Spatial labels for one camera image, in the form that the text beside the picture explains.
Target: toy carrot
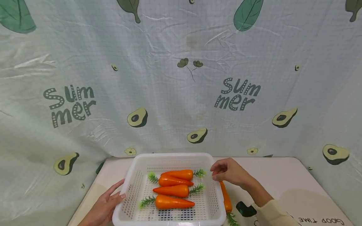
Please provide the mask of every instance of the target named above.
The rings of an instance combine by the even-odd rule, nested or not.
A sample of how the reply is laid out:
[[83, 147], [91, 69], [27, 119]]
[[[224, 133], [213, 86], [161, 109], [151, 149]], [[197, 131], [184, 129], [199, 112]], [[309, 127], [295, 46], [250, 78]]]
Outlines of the toy carrot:
[[161, 174], [161, 176], [162, 175], [169, 175], [184, 180], [192, 180], [194, 176], [197, 176], [198, 178], [203, 178], [203, 176], [206, 175], [206, 172], [204, 170], [176, 170], [164, 172], [163, 174]]
[[149, 196], [148, 198], [143, 199], [139, 204], [139, 208], [142, 209], [151, 203], [155, 203], [158, 209], [186, 209], [195, 205], [194, 202], [185, 199], [157, 195], [156, 198]]
[[189, 191], [189, 187], [187, 185], [181, 184], [181, 185], [170, 186], [170, 187], [154, 188], [153, 192], [156, 192], [157, 194], [160, 194], [160, 195], [168, 195], [168, 196], [175, 196], [175, 197], [179, 197], [179, 198], [186, 198], [191, 194], [199, 193], [203, 189], [204, 189], [204, 185], [199, 184], [199, 185], [193, 187]]
[[230, 226], [239, 226], [237, 221], [234, 219], [235, 215], [231, 212], [232, 204], [231, 204], [230, 197], [226, 191], [224, 182], [220, 181], [220, 185], [221, 185], [221, 190], [222, 190], [223, 196], [224, 196], [224, 206], [225, 206], [225, 211], [226, 211], [227, 222], [229, 223]]
[[175, 185], [180, 185], [180, 184], [184, 184], [187, 186], [193, 186], [194, 183], [188, 180], [182, 180], [179, 178], [175, 178], [173, 176], [169, 176], [169, 175], [161, 175], [160, 178], [157, 178], [156, 175], [153, 172], [150, 172], [148, 174], [148, 179], [152, 182], [152, 183], [159, 183], [159, 185], [161, 186], [175, 186]]

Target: table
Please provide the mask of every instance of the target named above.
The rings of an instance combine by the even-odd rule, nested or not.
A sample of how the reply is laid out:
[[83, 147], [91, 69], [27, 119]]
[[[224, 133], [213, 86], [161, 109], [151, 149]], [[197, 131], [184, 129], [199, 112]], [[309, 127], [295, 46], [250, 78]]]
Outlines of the table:
[[[279, 204], [302, 226], [353, 226], [344, 213], [296, 158], [233, 158], [255, 177]], [[108, 158], [92, 186], [70, 220], [68, 226], [77, 226], [98, 197], [110, 186], [123, 179], [133, 158]], [[253, 203], [249, 194], [240, 187], [225, 182], [232, 200], [233, 213], [240, 225], [259, 226], [257, 218], [243, 217], [235, 208], [242, 201]]]

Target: beige sleeve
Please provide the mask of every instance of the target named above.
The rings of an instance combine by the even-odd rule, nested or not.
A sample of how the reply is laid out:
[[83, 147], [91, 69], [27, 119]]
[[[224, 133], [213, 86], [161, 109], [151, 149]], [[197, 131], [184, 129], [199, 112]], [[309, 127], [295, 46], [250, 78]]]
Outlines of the beige sleeve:
[[279, 207], [275, 200], [269, 201], [265, 206], [259, 207], [255, 203], [256, 218], [260, 226], [300, 226], [285, 210]]

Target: plastic basket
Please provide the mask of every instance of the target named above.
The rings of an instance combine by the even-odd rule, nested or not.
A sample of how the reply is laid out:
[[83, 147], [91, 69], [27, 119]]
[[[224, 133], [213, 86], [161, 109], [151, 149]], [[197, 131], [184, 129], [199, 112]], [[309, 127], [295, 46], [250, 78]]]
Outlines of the plastic basket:
[[[134, 158], [127, 172], [121, 194], [125, 200], [116, 206], [112, 221], [115, 226], [220, 226], [226, 219], [224, 198], [219, 182], [211, 178], [214, 159], [207, 153], [141, 154]], [[203, 183], [205, 189], [187, 200], [195, 203], [188, 209], [159, 210], [154, 204], [139, 209], [139, 203], [148, 196], [156, 196], [152, 189], [159, 187], [147, 178], [171, 170], [203, 169], [203, 178], [194, 177], [195, 185]]]

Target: backdrop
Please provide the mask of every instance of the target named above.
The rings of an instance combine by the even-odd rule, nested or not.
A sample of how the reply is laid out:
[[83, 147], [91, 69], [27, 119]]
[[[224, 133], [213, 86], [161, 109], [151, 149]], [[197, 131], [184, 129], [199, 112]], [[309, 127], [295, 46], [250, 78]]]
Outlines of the backdrop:
[[0, 1], [0, 223], [64, 226], [152, 152], [296, 157], [361, 222], [361, 6]]

